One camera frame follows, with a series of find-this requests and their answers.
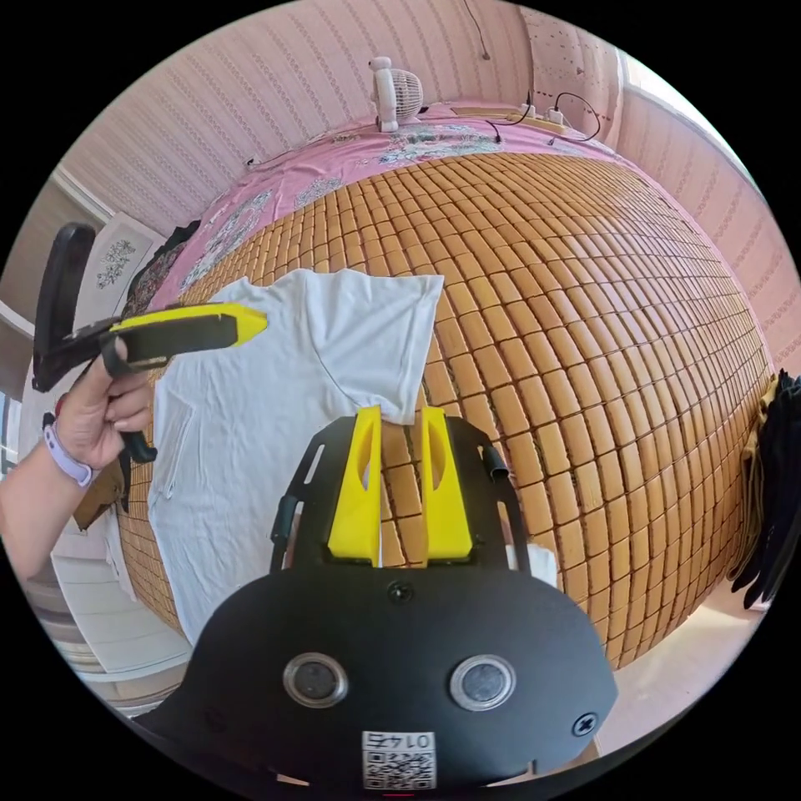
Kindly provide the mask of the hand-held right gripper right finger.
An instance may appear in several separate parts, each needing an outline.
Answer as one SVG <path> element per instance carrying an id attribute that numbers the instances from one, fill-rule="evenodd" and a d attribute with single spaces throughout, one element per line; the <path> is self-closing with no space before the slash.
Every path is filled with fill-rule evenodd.
<path id="1" fill-rule="evenodd" d="M 421 412 L 422 517 L 428 559 L 467 559 L 472 539 L 444 411 Z"/>

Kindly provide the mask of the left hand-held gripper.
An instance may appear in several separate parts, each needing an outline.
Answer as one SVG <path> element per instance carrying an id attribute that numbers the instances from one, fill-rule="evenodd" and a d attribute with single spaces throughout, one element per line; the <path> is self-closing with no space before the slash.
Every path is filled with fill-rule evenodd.
<path id="1" fill-rule="evenodd" d="M 241 304 L 208 303 L 170 307 L 121 322 L 98 322 L 79 330 L 67 325 L 59 331 L 59 374 L 65 376 L 78 365 L 85 366 L 84 373 L 100 355 L 113 378 L 145 374 L 167 365 L 176 355 L 243 344 L 268 324 L 264 313 Z M 122 437 L 121 452 L 127 452 L 132 461 L 147 464 L 155 460 L 158 451 L 148 444 L 143 430 Z M 63 451 L 60 442 L 59 462 L 82 465 Z"/>

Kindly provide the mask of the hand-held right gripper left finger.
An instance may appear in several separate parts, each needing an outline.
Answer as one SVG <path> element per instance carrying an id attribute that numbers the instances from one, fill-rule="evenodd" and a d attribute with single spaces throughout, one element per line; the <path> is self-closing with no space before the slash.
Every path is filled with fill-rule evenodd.
<path id="1" fill-rule="evenodd" d="M 335 559 L 379 559 L 381 410 L 358 411 L 328 538 Z"/>

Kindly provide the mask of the person's left hand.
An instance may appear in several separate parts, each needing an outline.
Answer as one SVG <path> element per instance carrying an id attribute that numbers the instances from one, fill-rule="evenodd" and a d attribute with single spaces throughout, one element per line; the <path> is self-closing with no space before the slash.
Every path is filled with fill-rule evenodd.
<path id="1" fill-rule="evenodd" d="M 66 394 L 55 436 L 73 461 L 100 471 L 123 449 L 123 434 L 149 423 L 151 395 L 144 373 L 113 378 L 100 355 Z"/>

